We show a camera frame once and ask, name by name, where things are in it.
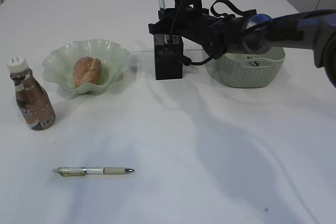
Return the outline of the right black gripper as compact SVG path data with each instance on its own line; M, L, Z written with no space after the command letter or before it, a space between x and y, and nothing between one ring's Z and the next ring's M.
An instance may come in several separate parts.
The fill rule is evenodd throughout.
M203 47L208 54L219 54L224 44L224 20L187 8L180 11L175 8L158 11L159 21L149 24L152 35L177 35L193 41Z

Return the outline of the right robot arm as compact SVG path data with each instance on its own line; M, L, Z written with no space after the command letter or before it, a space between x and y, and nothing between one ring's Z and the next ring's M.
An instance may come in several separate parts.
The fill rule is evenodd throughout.
M225 53L261 55L272 47L310 49L315 66L324 68L335 84L335 11L331 9L277 18L250 10L240 17L219 18L190 7L169 8L148 28L152 35L181 36L202 46L209 59Z

